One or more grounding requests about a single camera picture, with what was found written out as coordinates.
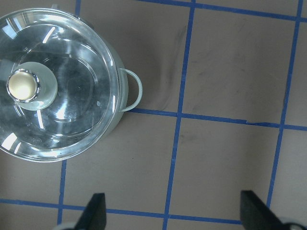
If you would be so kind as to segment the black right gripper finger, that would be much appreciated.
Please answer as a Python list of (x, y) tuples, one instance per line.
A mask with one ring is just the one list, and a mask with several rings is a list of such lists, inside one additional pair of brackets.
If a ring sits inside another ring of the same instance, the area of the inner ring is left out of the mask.
[(245, 230), (288, 229), (251, 190), (240, 193), (240, 221)]

